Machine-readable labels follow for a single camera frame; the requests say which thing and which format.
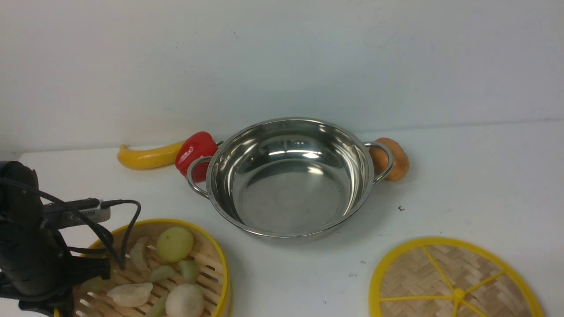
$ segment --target stainless steel pot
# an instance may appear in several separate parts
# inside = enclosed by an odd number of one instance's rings
[[[382,174],[374,175],[367,147],[387,153]],[[191,177],[203,162],[210,162],[206,190]],[[372,185],[389,174],[393,162],[385,145],[362,143],[336,125],[280,118],[247,127],[225,141],[213,157],[195,160],[187,180],[244,231],[293,238],[316,235],[347,220]]]

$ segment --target bamboo steamer lid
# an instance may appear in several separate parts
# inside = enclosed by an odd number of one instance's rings
[[[442,237],[388,253],[372,276],[372,317],[542,317],[526,282],[497,256]]]

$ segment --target toy banana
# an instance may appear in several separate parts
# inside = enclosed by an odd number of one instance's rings
[[[136,151],[124,144],[120,145],[117,160],[128,169],[144,170],[160,168],[174,163],[184,141],[160,148]]]

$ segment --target toy bell pepper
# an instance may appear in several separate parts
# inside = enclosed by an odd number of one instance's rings
[[[186,177],[188,167],[195,159],[203,156],[213,156],[218,147],[213,140],[212,136],[204,131],[198,132],[189,137],[178,151],[174,165],[178,171]],[[192,178],[196,183],[206,180],[206,172],[208,171],[209,163],[202,163],[196,168],[192,174]]]

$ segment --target metal handle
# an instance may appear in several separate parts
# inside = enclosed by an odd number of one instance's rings
[[[384,150],[384,152],[386,152],[386,155],[388,156],[388,166],[386,167],[386,169],[380,175],[374,176],[374,183],[373,184],[376,184],[377,182],[386,178],[386,176],[388,176],[388,174],[390,174],[391,168],[394,167],[394,155],[391,153],[390,149],[388,149],[387,146],[385,146],[385,145],[383,145],[382,143],[379,143],[379,142],[366,142],[364,144],[364,146],[365,147],[381,148],[381,149]]]
[[[192,178],[192,172],[194,171],[194,168],[197,165],[200,165],[200,164],[205,163],[205,162],[209,162],[211,160],[212,160],[211,156],[203,156],[203,157],[197,158],[197,159],[194,160],[194,162],[192,162],[192,164],[190,164],[190,166],[188,167],[188,171],[186,172],[186,180],[188,181],[188,185],[190,186],[190,188],[193,191],[195,191],[196,194],[198,194],[198,195],[200,195],[204,198],[207,198],[207,199],[210,199],[208,192],[206,192],[205,190],[201,189],[200,187],[198,187],[196,185],[196,182],[194,182],[194,179]]]

